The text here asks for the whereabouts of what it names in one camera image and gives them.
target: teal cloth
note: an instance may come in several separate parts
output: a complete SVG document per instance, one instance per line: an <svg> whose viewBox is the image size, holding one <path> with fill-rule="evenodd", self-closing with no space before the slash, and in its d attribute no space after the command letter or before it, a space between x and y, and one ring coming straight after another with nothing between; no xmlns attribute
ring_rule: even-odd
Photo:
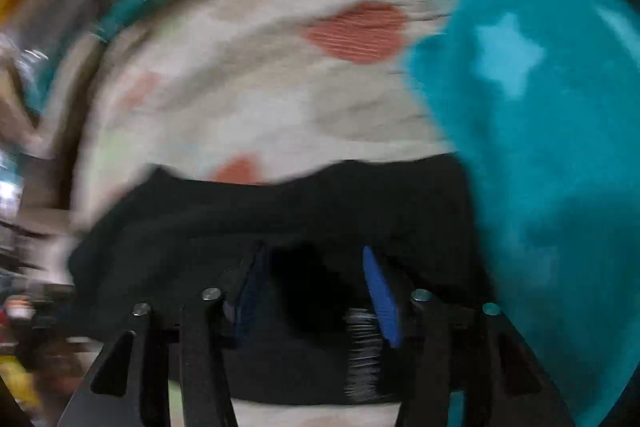
<svg viewBox="0 0 640 427"><path fill-rule="evenodd" d="M640 361L640 17L460 0L408 70L472 178L501 307L597 426Z"/></svg>

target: plastic bag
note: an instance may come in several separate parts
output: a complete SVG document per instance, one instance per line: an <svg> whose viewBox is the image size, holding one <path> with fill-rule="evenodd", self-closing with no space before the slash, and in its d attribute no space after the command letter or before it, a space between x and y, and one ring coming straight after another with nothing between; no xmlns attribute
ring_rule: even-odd
<svg viewBox="0 0 640 427"><path fill-rule="evenodd" d="M24 152L37 158L55 158L82 132L91 97L88 94L100 65L105 44L90 31L83 32L60 62L47 104Z"/></svg>
<svg viewBox="0 0 640 427"><path fill-rule="evenodd" d="M19 82L11 64L0 66L0 138L25 146L33 140L35 128L16 89Z"/></svg>
<svg viewBox="0 0 640 427"><path fill-rule="evenodd" d="M0 217L10 221L18 213L24 179L18 169L19 153L16 148L0 147Z"/></svg>
<svg viewBox="0 0 640 427"><path fill-rule="evenodd" d="M97 14L97 0L23 0L2 28L2 46L22 83L24 105L44 110L53 76L72 39Z"/></svg>

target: black cloth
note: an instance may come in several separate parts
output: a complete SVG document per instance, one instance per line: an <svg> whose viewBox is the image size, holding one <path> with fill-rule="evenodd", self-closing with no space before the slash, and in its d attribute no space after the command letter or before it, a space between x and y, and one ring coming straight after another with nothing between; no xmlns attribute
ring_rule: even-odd
<svg viewBox="0 0 640 427"><path fill-rule="evenodd" d="M349 309L371 309L362 248L401 264L441 298L476 304L476 238L462 166L346 161L280 185L183 180L156 169L89 232L68 268L69 332L107 340L136 303L178 321L181 303L220 285L262 242L270 276L241 349L225 351L233 397L264 403L352 403L345 393ZM378 394L402 380L385 346Z"/></svg>

